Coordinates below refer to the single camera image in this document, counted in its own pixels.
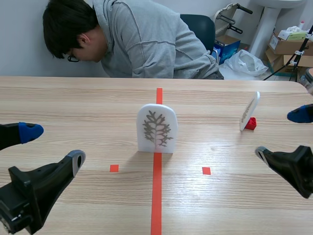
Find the red block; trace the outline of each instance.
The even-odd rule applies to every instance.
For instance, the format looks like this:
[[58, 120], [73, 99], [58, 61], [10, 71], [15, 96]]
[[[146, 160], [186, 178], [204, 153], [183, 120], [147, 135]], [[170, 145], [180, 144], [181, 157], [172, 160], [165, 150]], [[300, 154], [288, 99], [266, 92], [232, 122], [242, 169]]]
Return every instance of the red block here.
[[248, 129], [248, 130], [254, 130], [256, 127], [256, 119], [255, 117], [251, 117], [248, 121], [248, 123], [246, 124], [246, 127], [245, 129]]

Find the wooden table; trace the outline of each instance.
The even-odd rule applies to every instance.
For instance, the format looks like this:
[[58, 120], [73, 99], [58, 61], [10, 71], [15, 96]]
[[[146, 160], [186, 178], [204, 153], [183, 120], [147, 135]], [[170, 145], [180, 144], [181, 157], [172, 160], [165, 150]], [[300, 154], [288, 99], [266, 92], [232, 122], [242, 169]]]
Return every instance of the wooden table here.
[[[288, 121], [312, 103], [299, 84], [107, 78], [0, 77], [0, 123], [41, 124], [38, 140], [0, 152], [7, 169], [58, 162], [73, 149], [87, 158], [38, 235], [149, 235], [153, 156], [138, 153], [136, 114], [156, 88], [178, 117], [175, 153], [163, 155], [163, 235], [311, 235], [313, 201], [303, 199], [254, 154], [258, 146], [313, 146], [313, 125]], [[254, 91], [254, 131], [239, 116]], [[109, 173], [118, 164], [119, 173]], [[203, 175], [202, 167], [212, 175]]]

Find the gray hoodie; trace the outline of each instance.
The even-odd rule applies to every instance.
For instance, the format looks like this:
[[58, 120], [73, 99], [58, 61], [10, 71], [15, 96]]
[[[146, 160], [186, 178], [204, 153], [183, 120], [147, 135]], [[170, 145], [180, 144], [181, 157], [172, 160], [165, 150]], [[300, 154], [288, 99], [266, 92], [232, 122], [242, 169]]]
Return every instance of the gray hoodie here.
[[108, 43], [101, 60], [110, 77], [206, 78], [215, 59], [180, 19], [150, 0], [93, 0]]

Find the white plastic bag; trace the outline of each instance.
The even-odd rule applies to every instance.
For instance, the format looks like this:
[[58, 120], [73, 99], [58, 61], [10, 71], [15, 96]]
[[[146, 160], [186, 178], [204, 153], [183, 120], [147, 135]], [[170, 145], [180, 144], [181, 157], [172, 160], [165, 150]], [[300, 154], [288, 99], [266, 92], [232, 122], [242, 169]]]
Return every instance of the white plastic bag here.
[[259, 58], [246, 50], [237, 52], [232, 57], [225, 60], [224, 64], [234, 71], [244, 72], [254, 77], [257, 77], [268, 70], [268, 67], [264, 66]]

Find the black chair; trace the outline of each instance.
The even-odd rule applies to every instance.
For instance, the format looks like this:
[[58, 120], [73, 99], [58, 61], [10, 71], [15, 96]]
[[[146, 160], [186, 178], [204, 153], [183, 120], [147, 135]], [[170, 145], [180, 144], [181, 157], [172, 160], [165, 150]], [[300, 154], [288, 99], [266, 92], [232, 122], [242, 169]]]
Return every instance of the black chair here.
[[188, 25], [197, 38], [203, 43], [205, 48], [212, 54], [215, 41], [215, 25], [214, 22], [207, 16], [182, 14], [180, 18]]

